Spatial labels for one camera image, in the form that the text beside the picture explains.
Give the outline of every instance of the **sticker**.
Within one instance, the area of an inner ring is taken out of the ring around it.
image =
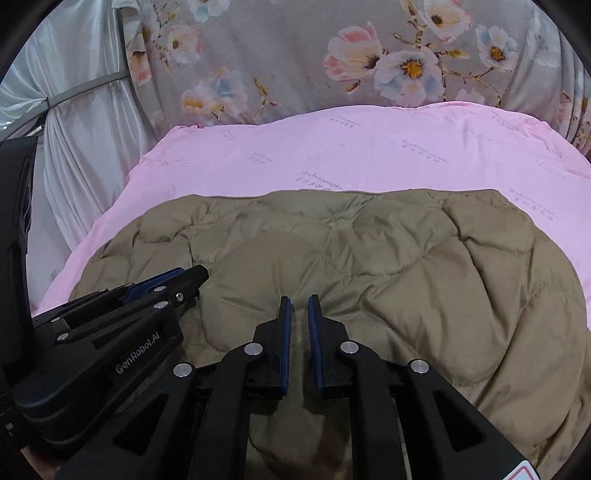
[[[523,460],[503,480],[540,480],[540,477],[535,473],[534,467],[527,460]]]

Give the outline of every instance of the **silver round pin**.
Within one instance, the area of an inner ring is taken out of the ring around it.
[[[418,374],[426,374],[429,371],[429,364],[425,360],[413,360],[410,368]]]
[[[262,353],[262,345],[260,343],[249,343],[244,347],[244,353],[247,355],[260,355]]]
[[[173,373],[179,378],[183,378],[190,375],[192,371],[193,367],[191,367],[191,365],[189,364],[178,364],[175,365],[173,368]]]
[[[340,344],[340,349],[344,353],[353,354],[359,352],[359,345],[355,342],[343,342]]]

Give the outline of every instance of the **white curtain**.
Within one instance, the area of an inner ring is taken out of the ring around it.
[[[35,30],[0,84],[0,129],[46,98],[125,69],[112,0],[64,0]],[[59,232],[62,239],[53,238],[50,243],[65,242],[74,250],[94,221],[113,205],[128,172],[154,146],[154,136],[136,106],[129,80],[123,79],[51,109],[43,137],[44,164],[36,166],[42,168],[42,175],[37,171],[34,190],[44,188],[49,209],[41,213],[43,208],[37,208],[31,233],[55,236]],[[34,196],[43,198],[38,192]],[[51,219],[42,218],[51,214],[57,231],[44,231],[35,224],[53,225]],[[63,245],[59,250],[65,251]],[[30,255],[43,252],[31,248]],[[30,262],[36,270],[43,270],[43,265],[49,268],[40,259]],[[44,271],[44,278],[54,270],[56,265]],[[38,297],[42,288],[37,290],[32,297]]]

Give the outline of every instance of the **floral curtain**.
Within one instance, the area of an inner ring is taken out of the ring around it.
[[[462,100],[591,148],[591,79],[531,0],[114,0],[157,135],[342,105]]]

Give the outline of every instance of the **pink fabric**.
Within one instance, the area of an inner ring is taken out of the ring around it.
[[[129,174],[45,295],[68,300],[90,257],[148,209],[192,193],[497,189],[573,263],[591,301],[591,166],[546,123],[464,102],[351,106],[272,124],[175,127]]]

